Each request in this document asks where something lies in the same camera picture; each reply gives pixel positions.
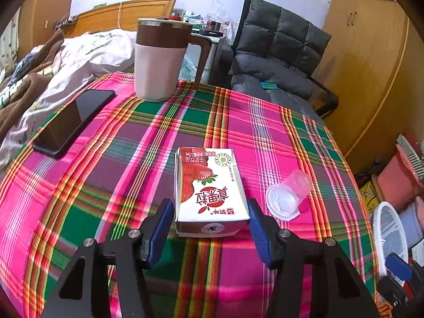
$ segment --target white bedding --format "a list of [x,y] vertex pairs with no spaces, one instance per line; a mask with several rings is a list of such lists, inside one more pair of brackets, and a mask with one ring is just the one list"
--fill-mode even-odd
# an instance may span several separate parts
[[0,146],[0,178],[22,144],[52,112],[96,77],[122,71],[134,63],[135,37],[136,32],[115,29],[65,39],[59,72]]

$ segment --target smartphone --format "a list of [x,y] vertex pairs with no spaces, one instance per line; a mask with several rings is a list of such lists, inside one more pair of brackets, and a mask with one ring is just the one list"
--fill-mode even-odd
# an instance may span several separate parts
[[54,159],[61,158],[82,130],[114,97],[114,91],[85,91],[47,124],[34,140],[32,148]]

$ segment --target tablecloth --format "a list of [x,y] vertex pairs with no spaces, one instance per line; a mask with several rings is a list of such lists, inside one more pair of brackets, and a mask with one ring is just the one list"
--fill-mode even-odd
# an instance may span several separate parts
[[[116,97],[62,159],[34,152],[29,141],[0,186],[0,280],[23,317],[41,314],[85,238],[117,239],[164,197],[173,198],[174,153],[181,146],[232,148],[246,196],[267,214],[266,189],[296,168],[308,173],[313,189],[300,216],[280,226],[311,240],[335,238],[375,294],[370,224],[326,128],[267,101],[207,85],[193,90],[185,81],[163,103],[137,98],[132,74],[108,74],[88,89],[114,90]],[[248,230],[185,239],[172,227],[162,258],[145,271],[157,317],[261,317],[274,277]],[[306,276],[305,293],[310,288]],[[113,267],[109,292],[112,316],[120,317]],[[309,305],[304,295],[302,316]]]

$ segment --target chair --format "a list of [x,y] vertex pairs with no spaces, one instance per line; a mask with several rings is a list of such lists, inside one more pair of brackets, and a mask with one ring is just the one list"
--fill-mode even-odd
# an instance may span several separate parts
[[[311,75],[330,38],[284,8],[244,0],[233,45],[218,44],[210,83],[276,103],[324,125],[323,118],[337,108],[338,98]],[[261,82],[277,84],[279,89],[264,90]],[[311,100],[314,105],[321,102],[316,110]]]

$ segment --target metal screw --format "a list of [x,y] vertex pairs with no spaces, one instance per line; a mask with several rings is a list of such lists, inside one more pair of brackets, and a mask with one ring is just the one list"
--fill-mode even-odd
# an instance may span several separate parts
[[138,229],[131,229],[131,230],[128,232],[128,236],[129,236],[130,238],[137,238],[139,235],[140,235],[140,231],[139,231]]
[[94,239],[93,238],[87,238],[82,243],[83,243],[84,246],[89,247],[89,246],[94,244]]
[[334,246],[336,245],[336,241],[333,238],[325,238],[324,241],[328,246]]
[[280,229],[280,231],[278,232],[278,235],[282,238],[288,238],[291,235],[291,232],[288,229]]

